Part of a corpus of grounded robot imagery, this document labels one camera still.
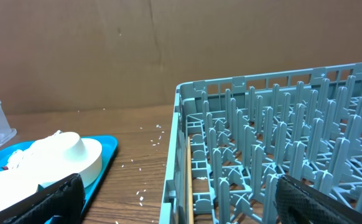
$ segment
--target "brown wall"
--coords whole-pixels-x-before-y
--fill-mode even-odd
[[[0,0],[6,113],[170,104],[179,83],[362,62],[362,1]]]

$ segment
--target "brown backdrop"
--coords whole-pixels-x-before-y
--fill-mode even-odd
[[[362,1],[0,0],[6,113],[163,105],[179,83],[362,62]]]

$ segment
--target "wooden table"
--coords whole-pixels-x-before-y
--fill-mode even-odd
[[[118,154],[84,223],[158,223],[172,112],[173,105],[9,115],[17,135],[3,147],[41,139],[56,130],[81,136],[113,135],[119,141]]]

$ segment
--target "wooden stick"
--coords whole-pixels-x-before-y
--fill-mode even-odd
[[[188,148],[187,148],[187,171],[188,171],[188,224],[193,224],[192,157],[191,157],[191,140],[189,137],[188,137]]]

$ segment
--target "gray plastic dish rack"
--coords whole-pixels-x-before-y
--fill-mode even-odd
[[[208,186],[193,193],[194,215],[275,223],[281,174],[362,213],[362,63],[180,84],[161,224],[188,222],[188,136],[192,177]]]

